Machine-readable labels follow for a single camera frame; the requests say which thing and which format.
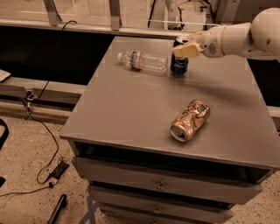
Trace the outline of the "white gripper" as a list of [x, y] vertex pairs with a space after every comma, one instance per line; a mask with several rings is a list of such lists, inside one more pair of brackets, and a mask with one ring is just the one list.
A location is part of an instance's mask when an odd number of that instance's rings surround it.
[[215, 26], [207, 31], [199, 31], [189, 36], [189, 42], [172, 48], [177, 58], [195, 58], [203, 53], [208, 58], [219, 58], [222, 51], [222, 35], [226, 26]]

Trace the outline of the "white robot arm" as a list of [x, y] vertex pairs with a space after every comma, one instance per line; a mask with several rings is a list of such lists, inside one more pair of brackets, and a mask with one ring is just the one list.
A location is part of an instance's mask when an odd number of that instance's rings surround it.
[[263, 10], [251, 23], [219, 25], [194, 33], [172, 53], [177, 58], [194, 58], [202, 53], [208, 58], [238, 55], [280, 62], [280, 9]]

